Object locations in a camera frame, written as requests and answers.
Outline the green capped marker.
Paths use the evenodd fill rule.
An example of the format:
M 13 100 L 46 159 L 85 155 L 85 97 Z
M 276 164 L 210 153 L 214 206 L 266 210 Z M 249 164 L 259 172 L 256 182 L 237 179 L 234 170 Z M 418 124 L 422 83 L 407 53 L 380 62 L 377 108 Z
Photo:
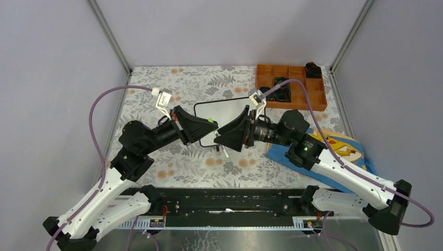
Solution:
M 210 123 L 215 123 L 215 121 L 214 121 L 212 118 L 208 118 L 208 122 L 210 122 Z M 215 137 L 218 137 L 218 136 L 219 136 L 217 130 L 214 131 L 214 135 L 215 135 Z M 225 146 L 223 146 L 223 145 L 221 145 L 221 144 L 220 144 L 219 146 L 221 147 L 221 150 L 222 150 L 223 154 L 225 155 L 225 157 L 226 157 L 227 159 L 230 159 L 230 155 L 228 154 L 228 152 L 227 152 Z

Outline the small whiteboard black frame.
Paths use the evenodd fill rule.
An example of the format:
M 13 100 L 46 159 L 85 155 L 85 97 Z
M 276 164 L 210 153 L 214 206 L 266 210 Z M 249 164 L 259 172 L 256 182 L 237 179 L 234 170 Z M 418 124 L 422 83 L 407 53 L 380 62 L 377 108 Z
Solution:
M 249 105 L 249 110 L 257 109 L 257 106 L 249 97 L 224 99 L 216 101 L 198 102 L 194 105 L 194 114 L 204 119 L 212 119 L 221 128 L 238 117 Z

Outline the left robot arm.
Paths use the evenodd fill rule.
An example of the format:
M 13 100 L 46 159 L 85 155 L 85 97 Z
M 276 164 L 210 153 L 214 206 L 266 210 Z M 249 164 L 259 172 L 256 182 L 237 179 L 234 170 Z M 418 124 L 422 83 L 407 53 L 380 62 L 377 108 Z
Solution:
M 108 206 L 152 166 L 150 153 L 176 140 L 190 145 L 217 129 L 217 121 L 191 115 L 181 106 L 171 109 L 153 129 L 137 120 L 128 122 L 119 137 L 122 147 L 100 181 L 68 212 L 43 222 L 52 237 L 50 243 L 56 243 L 60 250 L 93 250 L 124 222 L 145 213 L 159 213 L 163 197 L 153 185 L 143 186 L 117 206 Z

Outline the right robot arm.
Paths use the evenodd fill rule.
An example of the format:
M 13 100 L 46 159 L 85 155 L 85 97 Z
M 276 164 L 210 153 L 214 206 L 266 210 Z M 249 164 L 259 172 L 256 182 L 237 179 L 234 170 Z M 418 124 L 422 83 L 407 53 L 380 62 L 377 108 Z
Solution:
M 367 220 L 381 232 L 398 235 L 412 185 L 403 179 L 393 182 L 380 178 L 341 158 L 325 142 L 308 134 L 309 127 L 298 110 L 286 111 L 278 123 L 272 123 L 245 106 L 238 117 L 218 129 L 214 142 L 237 152 L 256 141 L 288 147 L 284 156 L 290 163 L 328 176 L 355 194 L 352 199 L 309 186 L 299 202 L 302 213 L 343 212 Z

